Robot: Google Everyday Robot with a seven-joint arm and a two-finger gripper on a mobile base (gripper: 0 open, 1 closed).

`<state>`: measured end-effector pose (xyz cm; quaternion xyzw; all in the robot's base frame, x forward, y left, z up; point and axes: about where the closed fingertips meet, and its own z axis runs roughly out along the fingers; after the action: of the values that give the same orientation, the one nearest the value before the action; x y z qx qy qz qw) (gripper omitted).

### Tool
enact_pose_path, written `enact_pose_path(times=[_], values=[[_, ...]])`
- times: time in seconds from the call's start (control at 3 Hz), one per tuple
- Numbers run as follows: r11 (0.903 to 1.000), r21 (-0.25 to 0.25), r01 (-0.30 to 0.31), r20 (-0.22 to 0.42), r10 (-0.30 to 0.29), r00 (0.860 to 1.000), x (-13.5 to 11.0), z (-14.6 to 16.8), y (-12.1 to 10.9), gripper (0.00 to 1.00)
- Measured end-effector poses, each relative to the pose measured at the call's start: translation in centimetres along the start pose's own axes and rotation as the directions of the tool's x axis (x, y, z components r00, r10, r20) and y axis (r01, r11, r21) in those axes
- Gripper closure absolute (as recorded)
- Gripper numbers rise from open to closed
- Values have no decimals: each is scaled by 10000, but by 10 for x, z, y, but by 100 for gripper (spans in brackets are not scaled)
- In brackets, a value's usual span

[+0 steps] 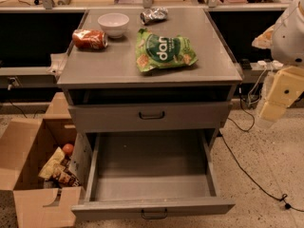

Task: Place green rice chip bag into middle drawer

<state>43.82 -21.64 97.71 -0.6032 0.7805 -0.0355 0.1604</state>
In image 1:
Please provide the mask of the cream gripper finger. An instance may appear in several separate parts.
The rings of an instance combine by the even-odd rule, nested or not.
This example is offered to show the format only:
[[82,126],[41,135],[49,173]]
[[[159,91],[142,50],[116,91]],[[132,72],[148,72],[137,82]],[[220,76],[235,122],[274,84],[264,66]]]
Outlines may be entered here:
[[276,122],[285,114],[286,110],[286,105],[263,102],[259,107],[258,117],[265,121]]
[[270,49],[272,46],[272,35],[274,26],[270,26],[263,33],[258,35],[252,42],[254,48]]

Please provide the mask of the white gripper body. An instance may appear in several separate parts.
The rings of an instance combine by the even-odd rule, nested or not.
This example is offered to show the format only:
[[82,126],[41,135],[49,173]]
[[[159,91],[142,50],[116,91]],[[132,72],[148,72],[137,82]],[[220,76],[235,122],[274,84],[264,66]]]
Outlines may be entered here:
[[267,101],[270,105],[287,108],[303,92],[304,69],[297,66],[288,66],[275,74]]

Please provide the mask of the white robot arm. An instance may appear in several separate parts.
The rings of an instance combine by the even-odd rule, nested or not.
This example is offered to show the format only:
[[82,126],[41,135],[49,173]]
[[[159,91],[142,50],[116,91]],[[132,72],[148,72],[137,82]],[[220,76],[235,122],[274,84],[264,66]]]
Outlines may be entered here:
[[283,65],[266,76],[256,107],[256,124],[270,127],[304,92],[304,0],[294,0],[252,46],[269,48],[272,58]]

